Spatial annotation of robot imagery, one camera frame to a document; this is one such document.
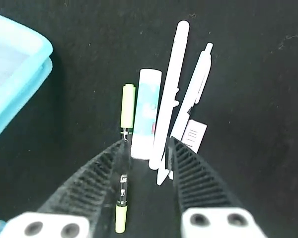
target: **white marker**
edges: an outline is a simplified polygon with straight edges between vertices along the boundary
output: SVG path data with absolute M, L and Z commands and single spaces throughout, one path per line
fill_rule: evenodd
M 181 140 L 185 127 L 187 126 L 190 118 L 190 112 L 193 109 L 194 104 L 200 101 L 203 89 L 207 82 L 210 68 L 211 68 L 211 50 L 213 44 L 208 43 L 205 50 L 200 53 L 199 60 L 195 66 L 189 87 L 183 99 L 178 117 L 174 123 L 170 136 Z M 165 178 L 169 174 L 169 170 L 165 168 L 165 154 L 163 154 L 162 161 L 159 166 L 157 174 L 157 184 L 161 185 Z
M 179 91 L 178 83 L 188 41 L 190 25 L 187 21 L 180 21 L 174 36 L 169 67 L 165 79 L 157 125 L 155 129 L 153 153 L 149 160 L 149 167 L 157 170 L 164 153 L 173 108 L 179 105 L 175 95 Z

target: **plastic container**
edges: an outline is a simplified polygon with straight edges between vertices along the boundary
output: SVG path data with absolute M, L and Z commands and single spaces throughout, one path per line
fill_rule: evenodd
M 0 133 L 50 74 L 52 51 L 44 36 L 0 16 Z

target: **pen cap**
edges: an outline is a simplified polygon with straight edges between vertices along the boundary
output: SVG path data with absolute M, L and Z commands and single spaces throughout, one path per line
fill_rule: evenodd
M 123 87 L 123 101 L 121 107 L 121 128 L 133 128 L 136 88 L 133 84 Z
M 124 233 L 126 229 L 127 206 L 116 206 L 115 217 L 115 232 L 118 234 Z

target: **screw hole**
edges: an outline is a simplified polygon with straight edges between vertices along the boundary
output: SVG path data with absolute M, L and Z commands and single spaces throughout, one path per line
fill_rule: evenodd
M 79 233 L 79 226 L 75 223 L 68 224 L 61 231 L 62 238 L 75 238 Z
M 192 225 L 206 227 L 210 224 L 208 218 L 202 214 L 193 214 L 190 218 Z
M 240 214 L 233 213 L 228 216 L 228 223 L 237 227 L 247 226 L 247 220 Z
M 42 222 L 33 222 L 25 228 L 25 235 L 28 237 L 35 236 L 40 233 L 42 230 L 43 223 Z

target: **pen clip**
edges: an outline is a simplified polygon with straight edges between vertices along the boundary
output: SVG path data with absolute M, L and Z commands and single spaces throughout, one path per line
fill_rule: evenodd
M 199 101 L 200 101 L 200 98 L 201 98 L 201 96 L 202 96 L 202 92 L 203 92 L 205 83 L 206 83 L 207 78 L 208 78 L 208 76 L 209 76 L 209 72 L 210 72 L 210 67 L 209 67 L 208 71 L 205 72 L 204 75 L 203 75 L 203 80 L 202 80 L 202 82 L 201 82 L 200 89 L 199 89 L 199 91 L 198 91 L 198 95 L 197 95 L 197 98 L 196 98 L 196 100 L 195 100 L 195 104 L 198 104 Z

